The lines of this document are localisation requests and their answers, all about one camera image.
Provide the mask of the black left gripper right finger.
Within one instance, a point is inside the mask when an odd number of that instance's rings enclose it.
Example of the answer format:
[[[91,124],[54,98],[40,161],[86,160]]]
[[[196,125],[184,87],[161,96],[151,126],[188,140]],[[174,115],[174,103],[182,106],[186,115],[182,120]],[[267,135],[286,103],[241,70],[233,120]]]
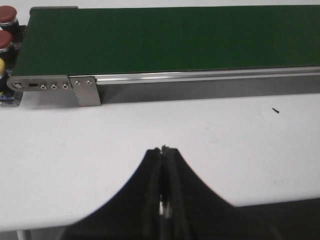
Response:
[[[176,148],[162,147],[162,240],[278,240],[269,224],[211,190]]]

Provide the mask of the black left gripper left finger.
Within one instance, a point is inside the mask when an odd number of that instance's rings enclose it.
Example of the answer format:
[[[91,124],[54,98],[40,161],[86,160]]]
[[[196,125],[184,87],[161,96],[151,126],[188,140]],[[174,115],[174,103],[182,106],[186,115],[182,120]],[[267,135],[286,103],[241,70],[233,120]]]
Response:
[[[159,148],[146,151],[127,183],[99,209],[68,226],[63,240],[160,239]]]

